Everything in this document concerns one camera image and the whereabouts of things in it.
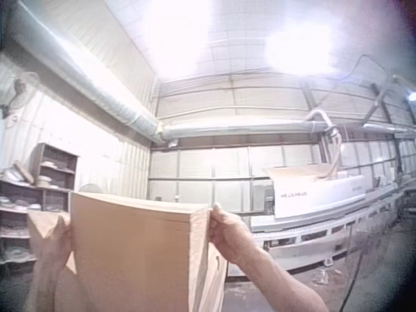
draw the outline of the black cable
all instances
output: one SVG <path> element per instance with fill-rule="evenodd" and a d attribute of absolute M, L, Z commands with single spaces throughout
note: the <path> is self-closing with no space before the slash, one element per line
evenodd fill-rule
<path fill-rule="evenodd" d="M 345 295 L 343 304 L 341 305 L 341 308 L 339 309 L 339 312 L 343 312 L 344 311 L 344 307 L 345 307 L 348 299 L 350 298 L 352 289 L 354 288 L 354 284 L 356 283 L 356 280 L 357 280 L 357 277 L 358 277 L 358 273 L 359 273 L 359 269 L 361 267 L 361 261 L 363 260 L 363 257 L 364 257 L 364 250 L 361 250 L 361 253 L 360 253 L 359 258 L 358 258 L 358 263 L 357 263 L 356 271 L 354 272 L 354 277 L 352 278 L 350 288 L 348 289 L 348 292 Z"/>

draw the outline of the hand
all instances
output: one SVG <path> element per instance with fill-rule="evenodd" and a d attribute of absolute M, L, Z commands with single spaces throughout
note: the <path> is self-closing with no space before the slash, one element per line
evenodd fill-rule
<path fill-rule="evenodd" d="M 59 216 L 56 226 L 44 238 L 38 264 L 52 275 L 58 276 L 68 262 L 71 251 L 70 223 Z"/>
<path fill-rule="evenodd" d="M 241 218 L 217 203 L 211 211 L 209 239 L 227 261 L 238 266 L 257 250 L 253 235 Z"/>

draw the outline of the left hand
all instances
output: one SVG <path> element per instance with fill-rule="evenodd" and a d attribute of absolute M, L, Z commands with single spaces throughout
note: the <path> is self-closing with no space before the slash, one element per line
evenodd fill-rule
<path fill-rule="evenodd" d="M 44 238 L 38 264 L 52 275 L 58 276 L 68 262 L 71 251 L 70 223 L 59 216 L 56 226 Z"/>

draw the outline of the ceiling light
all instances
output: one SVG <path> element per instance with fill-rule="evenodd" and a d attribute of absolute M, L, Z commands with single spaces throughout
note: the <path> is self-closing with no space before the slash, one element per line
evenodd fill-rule
<path fill-rule="evenodd" d="M 330 29 L 325 25 L 293 25 L 266 40 L 266 58 L 271 66 L 285 73 L 327 73 L 331 71 L 330 37 Z"/>
<path fill-rule="evenodd" d="M 408 100 L 411 102 L 415 102 L 416 101 L 416 92 L 412 92 L 409 97 Z"/>
<path fill-rule="evenodd" d="M 157 73 L 167 79 L 192 74 L 207 43 L 209 0 L 152 0 L 144 40 Z"/>

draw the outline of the right hand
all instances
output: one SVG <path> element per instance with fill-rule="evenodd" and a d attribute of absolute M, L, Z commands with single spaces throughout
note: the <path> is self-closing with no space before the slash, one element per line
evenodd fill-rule
<path fill-rule="evenodd" d="M 214 204 L 209 221 L 209 239 L 227 261 L 241 266 L 256 251 L 253 235 L 239 216 Z"/>

